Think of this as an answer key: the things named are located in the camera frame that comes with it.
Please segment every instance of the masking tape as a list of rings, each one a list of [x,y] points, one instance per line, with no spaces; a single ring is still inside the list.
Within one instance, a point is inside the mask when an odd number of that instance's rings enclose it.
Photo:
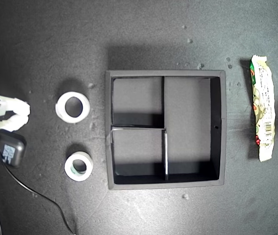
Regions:
[[[82,104],[82,112],[78,117],[72,117],[70,116],[67,111],[66,111],[66,103],[67,101],[75,97],[78,100],[81,101]],[[78,92],[67,92],[64,93],[58,100],[56,106],[56,113],[57,115],[65,122],[67,123],[78,123],[85,119],[90,112],[90,102],[87,97],[85,97],[83,94],[78,93]]]
[[[81,160],[86,165],[86,170],[83,172],[77,171],[74,167],[74,160]],[[75,181],[84,181],[91,175],[93,170],[93,161],[85,152],[76,152],[71,155],[65,163],[66,174]]]

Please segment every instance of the small white object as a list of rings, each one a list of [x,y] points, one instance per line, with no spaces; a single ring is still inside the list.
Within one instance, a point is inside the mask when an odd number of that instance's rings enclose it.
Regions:
[[[66,111],[66,103],[72,97],[75,97],[78,100],[80,100],[80,102],[82,104],[82,112],[78,117],[72,117]],[[82,121],[83,119],[85,119],[89,115],[90,102],[89,102],[88,98],[85,97],[83,94],[80,94],[78,92],[67,92],[67,93],[64,93],[59,98],[59,100],[58,100],[58,102],[55,106],[55,109],[56,109],[57,115],[63,121],[65,121],[67,123],[78,123],[78,122]]]
[[[81,160],[86,165],[84,172],[77,171],[74,167],[74,160]],[[75,181],[84,181],[91,175],[93,170],[93,161],[89,154],[85,152],[76,152],[71,155],[65,163],[66,174]]]

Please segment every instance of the dark surface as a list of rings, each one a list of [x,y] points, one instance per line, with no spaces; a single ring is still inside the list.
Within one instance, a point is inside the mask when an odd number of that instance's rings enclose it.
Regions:
[[[275,86],[276,142],[273,159],[264,163],[254,143],[248,71],[254,54],[268,56]],[[105,71],[200,63],[226,71],[225,185],[108,191]],[[68,90],[91,103],[89,117],[75,125],[54,111]],[[19,131],[27,154],[13,172],[56,200],[77,234],[278,235],[278,0],[0,1],[0,94],[31,105],[29,123]],[[84,182],[63,169],[77,150],[94,160]],[[0,218],[5,235],[69,234],[57,209],[21,188],[1,165]]]

